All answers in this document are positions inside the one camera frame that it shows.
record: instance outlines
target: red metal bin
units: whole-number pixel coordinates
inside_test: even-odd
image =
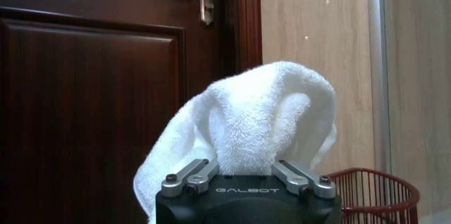
[[[329,177],[341,196],[341,223],[417,223],[419,192],[403,179],[363,168]]]

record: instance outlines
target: white towel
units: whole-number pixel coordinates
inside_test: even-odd
[[[217,158],[220,174],[271,174],[277,159],[311,169],[335,142],[335,91],[320,74],[276,62],[209,85],[180,108],[140,166],[134,194],[155,223],[168,173]]]

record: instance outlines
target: screw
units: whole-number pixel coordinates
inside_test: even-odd
[[[307,184],[299,187],[299,196],[301,198],[307,197],[308,190],[309,190],[309,187]]]
[[[319,182],[323,183],[323,184],[327,184],[329,185],[331,184],[331,178],[325,175],[323,175],[320,178],[319,178]]]
[[[195,197],[197,195],[199,191],[197,191],[197,187],[196,186],[188,185],[185,187],[185,190],[187,190],[188,196]]]
[[[168,174],[167,175],[167,182],[175,182],[177,180],[176,174]]]

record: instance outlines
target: metal bracket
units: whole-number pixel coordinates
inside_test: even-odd
[[[300,163],[280,160],[273,163],[271,169],[272,174],[285,184],[289,193],[300,195],[304,189],[311,188],[317,197],[335,198],[335,183],[327,176],[319,177],[311,173]]]
[[[191,193],[199,194],[205,192],[208,190],[208,183],[217,173],[219,164],[217,160],[213,159],[196,174],[188,177],[187,187]]]
[[[199,172],[207,163],[207,159],[195,159],[177,174],[168,174],[161,182],[161,195],[164,197],[179,196],[185,186],[188,176]]]

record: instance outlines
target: dark brown door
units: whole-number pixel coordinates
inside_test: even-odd
[[[205,26],[199,0],[0,0],[1,223],[145,223],[136,169],[231,72],[215,2]]]

